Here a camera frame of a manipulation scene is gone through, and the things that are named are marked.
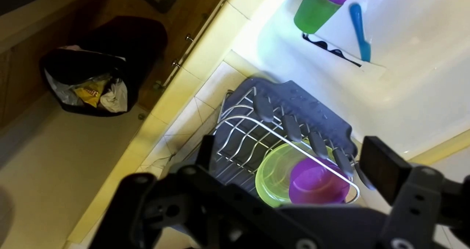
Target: cabinet knob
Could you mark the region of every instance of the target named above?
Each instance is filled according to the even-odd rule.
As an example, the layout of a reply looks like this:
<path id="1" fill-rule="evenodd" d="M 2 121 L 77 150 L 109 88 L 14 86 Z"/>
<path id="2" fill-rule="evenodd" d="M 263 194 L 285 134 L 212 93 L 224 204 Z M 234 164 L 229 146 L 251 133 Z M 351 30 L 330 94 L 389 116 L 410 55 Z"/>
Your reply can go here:
<path id="1" fill-rule="evenodd" d="M 189 34 L 189 33 L 186 34 L 186 38 L 184 38 L 184 39 L 185 39 L 185 40 L 189 40 L 189 41 L 191 41 L 191 42 L 194 41 L 194 39 L 191 38 L 191 34 Z"/>
<path id="2" fill-rule="evenodd" d="M 176 59 L 173 60 L 173 62 L 171 63 L 171 66 L 172 66 L 172 67 L 175 67 L 175 66 L 176 66 L 176 67 L 178 67 L 178 68 L 181 68 L 181 65 L 178 64 L 178 60 L 176 60 Z"/>

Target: white sink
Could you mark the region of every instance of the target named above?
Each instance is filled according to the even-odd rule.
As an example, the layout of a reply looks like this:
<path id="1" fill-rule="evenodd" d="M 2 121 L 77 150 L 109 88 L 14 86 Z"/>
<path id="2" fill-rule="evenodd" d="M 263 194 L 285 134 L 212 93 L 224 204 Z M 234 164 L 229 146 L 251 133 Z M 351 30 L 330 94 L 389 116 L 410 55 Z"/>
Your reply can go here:
<path id="1" fill-rule="evenodd" d="M 307 42 L 301 0 L 265 0 L 234 51 L 279 82 L 294 80 L 353 128 L 409 159 L 470 129 L 470 1 L 348 0 L 316 33 L 360 57 L 348 6 L 362 6 L 382 77 Z"/>

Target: blue utensil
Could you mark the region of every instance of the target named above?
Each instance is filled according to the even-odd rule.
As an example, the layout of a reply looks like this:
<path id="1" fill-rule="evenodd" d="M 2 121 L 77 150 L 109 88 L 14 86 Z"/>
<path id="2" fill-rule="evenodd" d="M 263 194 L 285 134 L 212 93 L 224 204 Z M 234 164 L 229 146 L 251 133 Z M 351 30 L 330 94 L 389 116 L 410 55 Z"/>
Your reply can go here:
<path id="1" fill-rule="evenodd" d="M 349 13 L 351 14 L 352 24 L 354 25 L 354 30 L 356 31 L 357 41 L 359 42 L 361 60 L 370 62 L 370 44 L 364 37 L 361 6 L 358 3 L 351 4 L 351 6 L 349 6 Z"/>

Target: dish rack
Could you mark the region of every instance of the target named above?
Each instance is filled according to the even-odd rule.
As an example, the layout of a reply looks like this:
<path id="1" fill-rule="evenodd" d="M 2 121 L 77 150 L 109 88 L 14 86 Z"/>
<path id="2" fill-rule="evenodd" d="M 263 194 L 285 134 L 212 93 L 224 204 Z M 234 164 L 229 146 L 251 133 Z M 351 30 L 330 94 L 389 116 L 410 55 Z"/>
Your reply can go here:
<path id="1" fill-rule="evenodd" d="M 357 148 L 350 139 L 351 126 L 294 82 L 274 84 L 264 79 L 248 79 L 224 97 L 213 130 L 215 153 L 210 172 L 220 182 L 237 184 L 257 196 L 255 175 L 259 165 L 269 152 L 286 143 L 351 185 L 355 195 L 346 203 L 355 202 L 360 191 L 352 175 L 344 177 L 317 159 L 313 152 L 319 150 L 311 143 L 315 140 L 312 134 L 347 157 L 349 167 L 344 168 L 344 160 L 343 167 L 339 166 L 343 171 L 353 169 Z"/>

